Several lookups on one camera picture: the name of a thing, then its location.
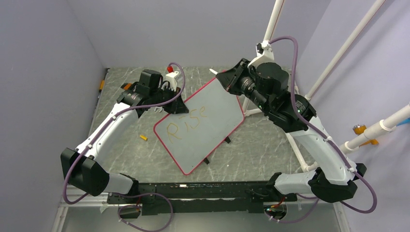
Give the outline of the pink framed whiteboard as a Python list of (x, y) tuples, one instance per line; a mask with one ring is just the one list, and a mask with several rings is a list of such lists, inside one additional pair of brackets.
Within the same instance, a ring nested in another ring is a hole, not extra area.
[(237, 95), (213, 78), (185, 100), (189, 112), (168, 114), (153, 131), (184, 175), (189, 175), (244, 121)]

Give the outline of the white marker pen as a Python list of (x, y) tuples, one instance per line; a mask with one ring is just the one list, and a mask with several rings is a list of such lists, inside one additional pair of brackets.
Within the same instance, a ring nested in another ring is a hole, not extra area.
[(214, 69), (209, 69), (209, 71), (211, 72), (211, 73), (213, 73), (214, 75), (216, 75), (216, 74), (218, 74), (218, 72), (216, 71), (216, 70), (214, 70)]

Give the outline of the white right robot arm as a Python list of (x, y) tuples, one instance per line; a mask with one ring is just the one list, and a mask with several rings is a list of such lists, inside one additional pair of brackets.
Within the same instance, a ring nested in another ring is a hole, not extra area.
[(277, 201), (285, 195), (301, 193), (335, 203), (354, 197), (356, 177), (350, 168), (364, 174), (366, 166), (340, 156), (331, 147), (315, 109), (303, 96), (289, 92), (289, 75), (278, 64), (267, 62), (253, 67), (247, 59), (241, 59), (234, 67), (216, 74), (216, 78), (230, 94), (250, 99), (318, 163), (318, 168), (306, 173), (275, 173), (266, 185), (269, 199)]

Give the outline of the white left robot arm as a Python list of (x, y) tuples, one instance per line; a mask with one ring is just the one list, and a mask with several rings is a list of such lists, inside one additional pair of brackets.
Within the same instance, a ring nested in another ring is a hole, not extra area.
[(103, 192), (119, 193), (127, 203), (138, 199), (138, 181), (125, 174), (110, 174), (101, 161), (123, 132), (150, 108), (162, 108), (169, 114), (187, 114), (181, 94), (185, 83), (182, 70), (168, 73), (145, 69), (134, 83), (121, 85), (120, 93), (111, 112), (98, 128), (75, 149), (66, 148), (60, 155), (64, 185), (73, 185), (91, 196)]

